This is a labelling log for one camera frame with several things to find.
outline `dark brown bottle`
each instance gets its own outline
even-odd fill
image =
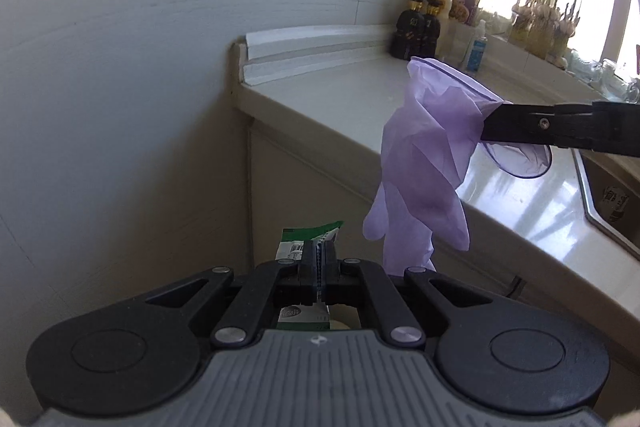
[[[442,6],[440,0],[427,0],[427,11],[424,14],[424,31],[420,42],[421,58],[435,58],[436,45],[440,36],[440,20],[438,20],[438,12]]]
[[[396,32],[391,41],[389,52],[395,58],[410,60],[420,55],[420,44],[424,32],[424,15],[420,13],[424,0],[410,0],[409,9],[398,17]]]

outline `windowsill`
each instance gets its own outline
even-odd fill
[[[455,27],[452,59],[457,67],[474,28],[450,21]],[[478,81],[500,94],[500,87],[509,84],[509,98],[513,103],[590,103],[605,100],[596,90],[546,60],[509,44],[503,36],[487,35],[487,46]]]

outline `glass jar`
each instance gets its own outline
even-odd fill
[[[551,43],[551,49],[549,49],[548,54],[553,58],[563,57],[566,52],[566,44],[568,41],[569,35],[558,31],[558,28],[556,28],[556,31],[554,32],[554,40]]]
[[[576,50],[571,50],[565,54],[564,58],[567,61],[566,69],[569,73],[595,89],[597,92],[602,92],[600,89],[602,65],[599,62],[595,62],[594,60],[583,60],[580,58],[580,55]]]
[[[518,15],[516,12],[513,12],[513,15],[514,21],[513,26],[511,26],[511,33],[509,33],[509,43],[519,48],[524,48],[529,37],[531,19]]]
[[[534,19],[527,37],[526,51],[542,60],[546,59],[554,38],[554,23],[549,19]]]
[[[638,103],[640,87],[638,80],[630,76],[616,75],[616,63],[608,58],[602,61],[600,68],[600,92],[612,102]]]

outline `countertop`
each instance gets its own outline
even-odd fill
[[[402,103],[406,65],[386,56],[242,85],[238,105],[372,200],[383,125]],[[478,81],[504,99],[535,103],[493,75],[480,74]],[[553,148],[549,171],[524,180],[498,169],[478,148],[457,192],[474,250],[534,283],[640,359],[640,263],[587,221],[570,150]]]

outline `gray ridged surface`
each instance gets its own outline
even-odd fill
[[[591,427],[588,411],[514,420],[450,393],[415,351],[386,347],[372,331],[266,331],[260,343],[216,355],[199,382],[165,406],[115,420],[51,410],[36,427]]]

